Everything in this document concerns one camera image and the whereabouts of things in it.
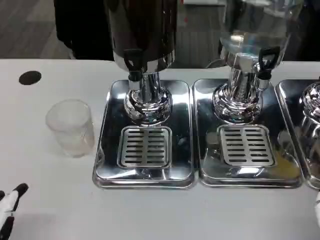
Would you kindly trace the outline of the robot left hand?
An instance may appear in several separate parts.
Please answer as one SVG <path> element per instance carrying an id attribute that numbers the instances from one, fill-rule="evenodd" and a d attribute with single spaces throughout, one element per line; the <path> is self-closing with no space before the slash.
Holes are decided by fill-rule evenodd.
<path id="1" fill-rule="evenodd" d="M 10 193 L 0 191 L 0 239 L 8 240 L 12 233 L 15 216 L 20 198 L 27 192 L 29 186 L 26 183 L 19 184 Z"/>

